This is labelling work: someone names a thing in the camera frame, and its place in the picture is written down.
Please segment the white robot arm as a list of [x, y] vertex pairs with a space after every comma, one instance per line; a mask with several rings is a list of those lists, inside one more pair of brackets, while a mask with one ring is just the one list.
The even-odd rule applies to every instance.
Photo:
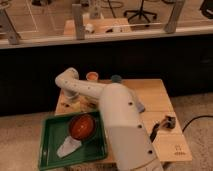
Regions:
[[119, 171], [164, 171], [140, 118], [137, 100], [128, 87], [80, 80], [74, 68], [59, 74], [55, 83], [68, 95], [77, 92], [98, 100]]

